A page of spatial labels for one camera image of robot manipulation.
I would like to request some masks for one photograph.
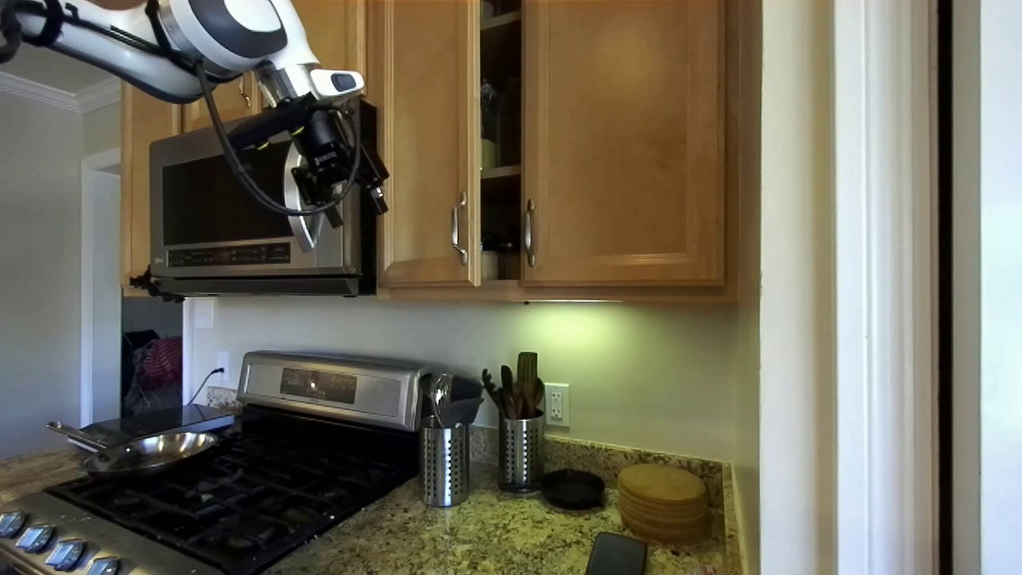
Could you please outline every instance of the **ceiling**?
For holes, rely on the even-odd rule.
[[[44,53],[34,46],[21,46],[18,56],[7,65],[0,65],[4,75],[33,80],[33,82],[44,82],[65,94],[82,94],[95,82],[112,80],[112,75],[81,65],[74,57],[65,57],[56,53]]]

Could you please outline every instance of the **stove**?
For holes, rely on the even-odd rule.
[[[214,451],[147,475],[85,475],[0,506],[7,573],[265,573],[419,475],[438,371],[251,353]]]

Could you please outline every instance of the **microwave handle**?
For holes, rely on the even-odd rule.
[[[295,169],[301,168],[301,153],[291,146],[284,160],[284,207],[287,210],[307,210],[301,201],[301,190],[295,184]],[[298,240],[301,249],[313,254],[321,227],[321,214],[298,214],[287,219],[291,237]]]

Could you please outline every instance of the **black bowl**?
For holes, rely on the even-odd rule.
[[[555,469],[540,475],[540,492],[555,509],[604,509],[604,481],[585,469]]]

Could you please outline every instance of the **stove control knob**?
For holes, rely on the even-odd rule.
[[[116,558],[116,556],[91,556],[85,575],[120,575],[120,558]]]
[[[51,556],[44,558],[53,573],[74,573],[77,564],[85,556],[85,542],[81,541],[56,541]]]
[[[40,554],[53,541],[53,526],[49,525],[28,525],[21,538],[16,541],[25,554]]]
[[[25,520],[28,519],[18,512],[0,512],[0,538],[11,541],[16,533],[21,533]]]

